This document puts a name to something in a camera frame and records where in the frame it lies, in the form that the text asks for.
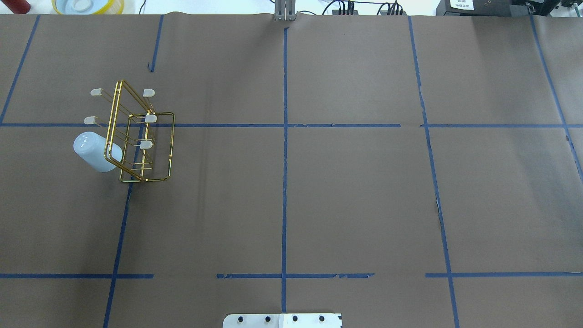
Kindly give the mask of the red cylinder bottle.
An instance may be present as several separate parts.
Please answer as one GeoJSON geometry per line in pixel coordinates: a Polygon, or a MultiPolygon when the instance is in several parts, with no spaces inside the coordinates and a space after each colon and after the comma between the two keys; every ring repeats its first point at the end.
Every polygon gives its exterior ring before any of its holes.
{"type": "Polygon", "coordinates": [[[27,0],[1,0],[1,2],[14,14],[27,14],[31,10],[31,4],[27,0]]]}

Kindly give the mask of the black computer box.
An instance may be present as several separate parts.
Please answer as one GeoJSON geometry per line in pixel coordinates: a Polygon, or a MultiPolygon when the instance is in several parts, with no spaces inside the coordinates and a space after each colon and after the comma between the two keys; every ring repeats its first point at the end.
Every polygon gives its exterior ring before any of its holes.
{"type": "Polygon", "coordinates": [[[522,17],[531,14],[524,5],[512,0],[440,0],[435,9],[437,16],[493,16],[522,17]]]}

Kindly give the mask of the aluminium frame post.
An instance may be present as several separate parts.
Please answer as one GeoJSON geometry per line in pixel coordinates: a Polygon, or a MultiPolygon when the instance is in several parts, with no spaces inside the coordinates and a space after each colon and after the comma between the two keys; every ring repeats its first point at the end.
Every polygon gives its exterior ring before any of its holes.
{"type": "Polygon", "coordinates": [[[272,0],[275,21],[295,21],[297,19],[295,0],[272,0]]]}

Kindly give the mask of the light blue plastic cup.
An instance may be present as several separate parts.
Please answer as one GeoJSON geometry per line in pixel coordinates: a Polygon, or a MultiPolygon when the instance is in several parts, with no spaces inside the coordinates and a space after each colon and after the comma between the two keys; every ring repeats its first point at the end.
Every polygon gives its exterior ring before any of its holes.
{"type": "Polygon", "coordinates": [[[106,139],[94,132],[80,133],[73,141],[73,149],[98,172],[109,172],[116,166],[105,158],[106,139]]]}

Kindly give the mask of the yellow bowl with blue plate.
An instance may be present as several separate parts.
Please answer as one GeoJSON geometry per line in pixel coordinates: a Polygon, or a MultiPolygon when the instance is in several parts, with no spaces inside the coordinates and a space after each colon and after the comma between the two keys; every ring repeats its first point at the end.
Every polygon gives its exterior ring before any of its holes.
{"type": "Polygon", "coordinates": [[[52,0],[52,8],[59,15],[119,15],[124,0],[52,0]]]}

